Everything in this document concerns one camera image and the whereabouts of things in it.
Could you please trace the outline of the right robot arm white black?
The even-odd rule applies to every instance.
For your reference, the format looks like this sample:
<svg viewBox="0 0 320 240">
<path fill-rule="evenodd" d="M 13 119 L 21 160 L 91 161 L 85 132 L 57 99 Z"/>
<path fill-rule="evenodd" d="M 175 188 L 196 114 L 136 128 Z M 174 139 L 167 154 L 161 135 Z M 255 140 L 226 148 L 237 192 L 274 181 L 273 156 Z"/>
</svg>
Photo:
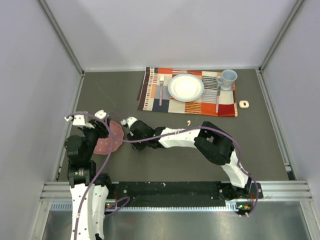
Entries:
<svg viewBox="0 0 320 240">
<path fill-rule="evenodd" d="M 252 191 L 252 179 L 243 169 L 232 137 L 211 122 L 203 122 L 200 128 L 172 129 L 148 126 L 135 117 L 129 117 L 124 124 L 128 127 L 127 139 L 133 149 L 193 148 L 211 163 L 221 166 L 233 186 L 234 194 L 245 198 Z"/>
</svg>

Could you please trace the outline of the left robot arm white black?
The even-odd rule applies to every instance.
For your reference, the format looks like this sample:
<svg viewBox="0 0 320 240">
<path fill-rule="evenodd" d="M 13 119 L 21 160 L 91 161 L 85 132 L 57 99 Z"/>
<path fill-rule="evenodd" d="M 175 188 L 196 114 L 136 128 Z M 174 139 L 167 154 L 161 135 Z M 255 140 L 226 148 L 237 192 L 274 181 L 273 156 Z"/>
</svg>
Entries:
<svg viewBox="0 0 320 240">
<path fill-rule="evenodd" d="M 67 178 L 72 198 L 72 240 L 103 240 L 106 199 L 114 191 L 107 174 L 97 178 L 92 155 L 100 138 L 109 136 L 95 120 L 79 128 L 83 135 L 71 135 L 64 142 L 68 158 Z"/>
</svg>

